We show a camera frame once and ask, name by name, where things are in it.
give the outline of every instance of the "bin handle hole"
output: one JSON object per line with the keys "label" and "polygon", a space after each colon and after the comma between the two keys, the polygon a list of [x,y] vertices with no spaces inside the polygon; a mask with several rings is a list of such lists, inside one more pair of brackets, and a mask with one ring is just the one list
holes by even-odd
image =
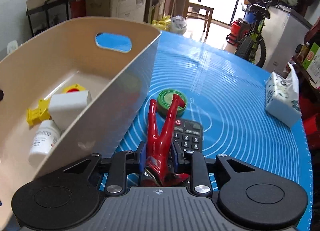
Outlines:
{"label": "bin handle hole", "polygon": [[132,48],[131,40],[123,35],[101,32],[96,35],[96,44],[100,48],[128,53]]}

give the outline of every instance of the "white pill bottle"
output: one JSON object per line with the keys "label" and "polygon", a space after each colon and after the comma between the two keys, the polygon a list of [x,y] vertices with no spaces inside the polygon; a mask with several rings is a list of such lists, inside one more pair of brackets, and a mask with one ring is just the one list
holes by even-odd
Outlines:
{"label": "white pill bottle", "polygon": [[44,120],[33,139],[29,153],[29,163],[37,167],[56,145],[60,138],[60,129],[52,120]]}

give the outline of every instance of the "metal screw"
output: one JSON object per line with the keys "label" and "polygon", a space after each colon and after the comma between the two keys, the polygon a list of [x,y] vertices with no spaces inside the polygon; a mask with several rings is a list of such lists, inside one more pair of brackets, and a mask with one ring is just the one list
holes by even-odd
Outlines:
{"label": "metal screw", "polygon": [[122,190],[122,187],[120,187],[119,185],[110,185],[106,188],[106,191],[110,193],[118,193],[121,190]]}
{"label": "metal screw", "polygon": [[210,188],[206,185],[199,185],[195,187],[195,191],[197,191],[198,193],[208,193],[210,191]]}

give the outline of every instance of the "remote control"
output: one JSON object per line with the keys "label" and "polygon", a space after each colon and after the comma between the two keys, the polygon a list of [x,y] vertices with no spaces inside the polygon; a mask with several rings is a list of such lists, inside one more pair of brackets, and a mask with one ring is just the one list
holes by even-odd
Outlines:
{"label": "remote control", "polygon": [[202,153],[202,131],[200,123],[179,118],[175,121],[173,140],[179,143],[182,151]]}

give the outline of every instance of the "red logo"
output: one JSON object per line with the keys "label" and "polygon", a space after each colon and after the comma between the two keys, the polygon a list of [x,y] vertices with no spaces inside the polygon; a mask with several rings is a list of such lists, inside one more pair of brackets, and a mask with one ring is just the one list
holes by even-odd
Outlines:
{"label": "red logo", "polygon": [[307,55],[307,60],[310,61],[311,59],[313,59],[314,53],[312,51],[309,52],[309,54]]}

